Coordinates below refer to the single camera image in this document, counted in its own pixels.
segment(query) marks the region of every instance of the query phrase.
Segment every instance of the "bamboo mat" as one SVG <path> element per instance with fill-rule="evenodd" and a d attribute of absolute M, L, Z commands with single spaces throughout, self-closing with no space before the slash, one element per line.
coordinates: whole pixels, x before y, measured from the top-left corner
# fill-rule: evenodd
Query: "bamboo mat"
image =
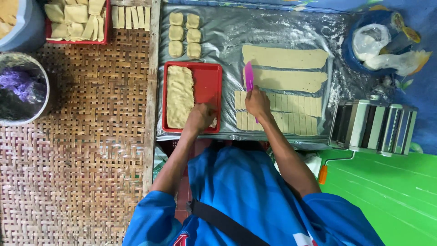
<path fill-rule="evenodd" d="M 106 46 L 45 44 L 52 112 L 0 127 L 4 245 L 121 245 L 142 198 L 149 32 Z"/>

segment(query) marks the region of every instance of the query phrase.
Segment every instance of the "red tray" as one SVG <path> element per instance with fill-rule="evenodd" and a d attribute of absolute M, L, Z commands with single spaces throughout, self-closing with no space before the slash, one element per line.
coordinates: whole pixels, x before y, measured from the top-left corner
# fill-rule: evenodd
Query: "red tray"
<path fill-rule="evenodd" d="M 83 41 L 55 41 L 55 40 L 47 40 L 47 43 L 53 44 L 108 44 L 110 38 L 108 37 L 109 29 L 112 28 L 112 17 L 111 17 L 111 1 L 106 0 L 106 18 L 105 18 L 105 27 L 104 33 L 105 38 L 102 41 L 92 41 L 92 40 L 83 40 Z M 52 21 L 49 18 L 45 19 L 45 37 L 50 38 L 52 36 Z"/>
<path fill-rule="evenodd" d="M 217 107 L 217 126 L 208 127 L 204 133 L 220 131 L 220 113 L 222 108 L 222 66 L 215 63 L 168 61 L 164 65 L 163 91 L 163 130 L 166 132 L 182 132 L 182 129 L 169 128 L 167 125 L 167 68 L 169 66 L 187 67 L 193 73 L 194 103 L 210 103 Z"/>

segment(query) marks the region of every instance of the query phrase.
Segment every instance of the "blue bowl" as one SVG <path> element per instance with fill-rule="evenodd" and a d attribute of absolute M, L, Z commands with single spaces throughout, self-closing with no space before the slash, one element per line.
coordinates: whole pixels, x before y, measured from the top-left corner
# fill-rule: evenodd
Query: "blue bowl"
<path fill-rule="evenodd" d="M 392 11 L 385 11 L 385 10 L 368 11 L 364 13 L 363 16 L 352 26 L 352 28 L 349 31 L 349 35 L 346 38 L 346 41 L 343 42 L 343 47 L 342 47 L 343 58 L 350 68 L 374 76 L 385 76 L 389 74 L 394 74 L 397 71 L 396 69 L 393 68 L 385 68 L 375 71 L 369 70 L 365 66 L 363 66 L 361 61 L 358 60 L 358 58 L 354 54 L 354 50 L 352 49 L 352 37 L 354 35 L 355 30 L 363 26 L 366 26 L 368 24 L 373 24 L 373 23 L 381 24 L 384 20 L 387 20 L 387 18 L 391 18 L 391 15 L 392 15 Z"/>

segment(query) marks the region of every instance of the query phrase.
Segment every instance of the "printed logo on shirt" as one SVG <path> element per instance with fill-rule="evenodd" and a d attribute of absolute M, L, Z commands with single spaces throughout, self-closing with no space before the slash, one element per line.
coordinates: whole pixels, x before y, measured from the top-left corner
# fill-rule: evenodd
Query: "printed logo on shirt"
<path fill-rule="evenodd" d="M 190 238 L 190 234 L 187 231 L 183 231 L 174 241 L 173 246 L 186 246 L 188 245 L 187 239 Z"/>
<path fill-rule="evenodd" d="M 298 246 L 318 246 L 317 243 L 314 241 L 314 238 L 312 238 L 311 233 L 308 232 L 308 235 L 305 235 L 303 233 L 296 233 L 293 234 L 293 237 L 295 238 L 296 244 Z"/>

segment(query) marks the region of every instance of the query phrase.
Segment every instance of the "hand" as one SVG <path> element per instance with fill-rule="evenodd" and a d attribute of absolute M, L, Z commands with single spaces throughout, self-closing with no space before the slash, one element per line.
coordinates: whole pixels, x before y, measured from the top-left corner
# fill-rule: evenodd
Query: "hand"
<path fill-rule="evenodd" d="M 253 90 L 247 92 L 244 102 L 246 103 L 247 111 L 258 120 L 271 115 L 270 100 L 266 96 L 266 92 L 260 91 L 257 85 L 253 87 Z"/>
<path fill-rule="evenodd" d="M 216 115 L 216 108 L 213 105 L 206 103 L 194 105 L 188 115 L 183 132 L 197 136 L 211 125 Z"/>

